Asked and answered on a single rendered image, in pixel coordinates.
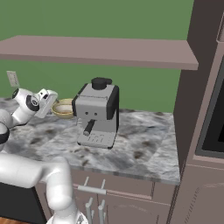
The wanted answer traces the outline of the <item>grey espresso machine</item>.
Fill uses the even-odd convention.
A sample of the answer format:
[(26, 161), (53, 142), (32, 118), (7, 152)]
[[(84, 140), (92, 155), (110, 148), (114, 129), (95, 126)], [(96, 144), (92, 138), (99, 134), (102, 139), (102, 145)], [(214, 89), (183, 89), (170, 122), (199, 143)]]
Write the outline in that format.
[(93, 78), (73, 98), (72, 108), (82, 124), (77, 143), (112, 149), (119, 128), (119, 87), (109, 78)]

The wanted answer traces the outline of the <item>black dishwasher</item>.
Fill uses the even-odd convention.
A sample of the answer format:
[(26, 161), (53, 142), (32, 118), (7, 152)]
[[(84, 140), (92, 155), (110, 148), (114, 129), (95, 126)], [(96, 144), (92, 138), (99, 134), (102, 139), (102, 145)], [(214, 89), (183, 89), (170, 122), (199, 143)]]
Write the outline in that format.
[(0, 183), (0, 217), (29, 224), (46, 224), (34, 187), (26, 189)]

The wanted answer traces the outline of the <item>black built-in oven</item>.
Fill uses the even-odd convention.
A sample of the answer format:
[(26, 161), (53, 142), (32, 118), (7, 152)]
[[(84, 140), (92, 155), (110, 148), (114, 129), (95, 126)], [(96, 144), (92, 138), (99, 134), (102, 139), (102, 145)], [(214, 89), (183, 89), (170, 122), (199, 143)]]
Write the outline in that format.
[(220, 63), (195, 154), (224, 158), (224, 57)]

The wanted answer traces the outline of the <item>brown cabinet door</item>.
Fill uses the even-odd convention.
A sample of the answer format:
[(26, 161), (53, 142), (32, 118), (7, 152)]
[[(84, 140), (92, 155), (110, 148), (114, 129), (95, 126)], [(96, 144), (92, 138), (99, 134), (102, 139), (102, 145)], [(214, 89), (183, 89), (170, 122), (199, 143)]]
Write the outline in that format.
[(166, 224), (170, 211), (169, 204), (114, 193), (98, 194), (98, 200), (105, 200), (106, 224)]

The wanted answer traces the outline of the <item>brown wall shelf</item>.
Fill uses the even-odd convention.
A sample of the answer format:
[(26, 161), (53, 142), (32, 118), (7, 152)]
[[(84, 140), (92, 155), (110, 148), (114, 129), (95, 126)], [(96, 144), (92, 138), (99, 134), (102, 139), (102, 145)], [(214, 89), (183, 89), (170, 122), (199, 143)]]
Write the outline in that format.
[(185, 40), (21, 36), (0, 41), (0, 60), (196, 70)]

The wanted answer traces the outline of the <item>yellow bowl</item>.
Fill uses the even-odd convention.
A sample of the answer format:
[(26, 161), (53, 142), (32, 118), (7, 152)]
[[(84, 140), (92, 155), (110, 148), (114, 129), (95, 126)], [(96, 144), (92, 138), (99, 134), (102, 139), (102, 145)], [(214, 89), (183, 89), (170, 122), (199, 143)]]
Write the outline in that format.
[(51, 111), (61, 119), (71, 119), (74, 117), (72, 108), (72, 99), (61, 99), (56, 101), (52, 107)]

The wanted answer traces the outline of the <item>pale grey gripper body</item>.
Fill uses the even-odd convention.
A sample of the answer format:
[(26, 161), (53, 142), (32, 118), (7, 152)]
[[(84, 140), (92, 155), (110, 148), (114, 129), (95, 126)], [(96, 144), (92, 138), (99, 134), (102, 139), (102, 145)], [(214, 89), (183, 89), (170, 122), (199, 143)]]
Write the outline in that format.
[(52, 90), (41, 89), (36, 96), (38, 97), (39, 102), (39, 111), (36, 116), (38, 118), (44, 118), (51, 106), (58, 98), (58, 94)]

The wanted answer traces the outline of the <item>white wall outlet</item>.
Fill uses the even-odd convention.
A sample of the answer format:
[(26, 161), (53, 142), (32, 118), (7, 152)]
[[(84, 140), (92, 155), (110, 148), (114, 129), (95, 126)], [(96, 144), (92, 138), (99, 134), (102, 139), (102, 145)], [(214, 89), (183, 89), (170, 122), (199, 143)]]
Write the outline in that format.
[(17, 73), (15, 71), (7, 71), (7, 76), (12, 87), (19, 87)]

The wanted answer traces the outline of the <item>brown tall cabinet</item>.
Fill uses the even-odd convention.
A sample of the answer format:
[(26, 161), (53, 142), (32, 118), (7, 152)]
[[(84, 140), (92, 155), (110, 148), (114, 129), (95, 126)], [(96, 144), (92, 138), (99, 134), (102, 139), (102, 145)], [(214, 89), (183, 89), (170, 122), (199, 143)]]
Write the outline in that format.
[(224, 57), (217, 40), (224, 0), (194, 0), (187, 42), (199, 62), (180, 74), (174, 123), (181, 182), (172, 198), (169, 224), (224, 224), (224, 159), (195, 154)]

